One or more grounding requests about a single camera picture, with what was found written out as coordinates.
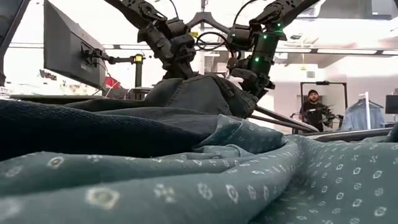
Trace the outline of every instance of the man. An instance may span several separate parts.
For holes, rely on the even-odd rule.
[[[316,127],[319,132],[323,132],[323,122],[322,122],[322,108],[327,108],[327,106],[318,102],[319,94],[316,90],[310,90],[308,92],[308,101],[305,102],[301,109],[299,118],[314,127]]]

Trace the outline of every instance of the white wall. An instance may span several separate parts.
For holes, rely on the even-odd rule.
[[[386,95],[391,94],[398,87],[397,57],[345,57],[325,69],[326,77],[330,81],[347,82],[348,105],[358,101],[358,95],[369,92],[371,101],[385,106]],[[330,103],[339,105],[334,107],[336,112],[344,113],[342,105],[342,89],[330,88],[328,95]],[[386,121],[393,121],[391,115],[385,115]]]

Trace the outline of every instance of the printed pattern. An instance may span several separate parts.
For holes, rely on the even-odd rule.
[[[398,144],[316,142],[220,116],[190,152],[0,163],[1,223],[395,223]]]

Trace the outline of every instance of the yellow component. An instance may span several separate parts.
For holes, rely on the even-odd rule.
[[[189,33],[192,37],[198,37],[199,36],[199,32],[191,32]]]
[[[141,56],[136,56],[136,62],[141,62],[142,61],[142,57]]]

